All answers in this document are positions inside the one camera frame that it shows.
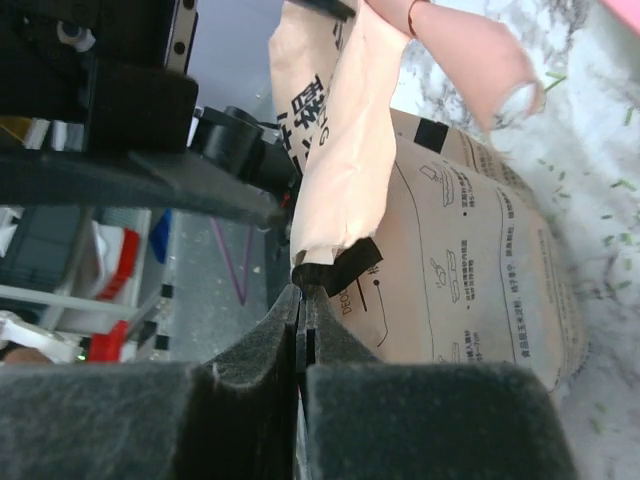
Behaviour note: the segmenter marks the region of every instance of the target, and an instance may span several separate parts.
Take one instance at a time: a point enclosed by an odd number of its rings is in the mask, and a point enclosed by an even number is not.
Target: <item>pink tray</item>
[[[616,16],[640,36],[640,1],[601,0]]]

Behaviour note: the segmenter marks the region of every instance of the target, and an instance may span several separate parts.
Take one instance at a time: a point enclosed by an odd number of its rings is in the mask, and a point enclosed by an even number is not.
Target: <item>person's hand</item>
[[[7,355],[4,357],[4,363],[6,365],[48,365],[52,364],[53,362],[35,348],[20,347],[7,353]]]

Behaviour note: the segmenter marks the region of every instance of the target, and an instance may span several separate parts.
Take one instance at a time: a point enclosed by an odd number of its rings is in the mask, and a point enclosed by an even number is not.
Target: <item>paper bag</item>
[[[390,109],[409,38],[345,3],[347,23],[285,2],[270,41],[282,139],[304,173],[292,267],[371,236],[382,260],[331,301],[376,355],[510,362],[554,390],[587,340],[531,191],[463,133]]]

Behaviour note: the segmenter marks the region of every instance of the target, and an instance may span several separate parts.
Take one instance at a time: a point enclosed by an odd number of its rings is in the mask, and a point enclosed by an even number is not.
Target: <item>red object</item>
[[[108,334],[96,333],[91,336],[91,346],[87,355],[87,362],[117,363],[120,361],[120,351],[127,335],[128,323],[120,320]]]
[[[140,243],[140,235],[133,230],[124,228],[124,239],[122,240],[122,252],[120,253],[120,261],[116,273],[100,294],[97,300],[113,300],[122,290],[124,284],[133,275],[136,266],[136,255],[138,253],[138,244]]]

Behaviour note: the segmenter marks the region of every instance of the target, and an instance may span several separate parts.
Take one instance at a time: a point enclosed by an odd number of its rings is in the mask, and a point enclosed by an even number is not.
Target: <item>blue object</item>
[[[158,262],[164,264],[169,249],[169,233],[171,232],[171,209],[167,208],[156,226],[149,234],[149,243]]]

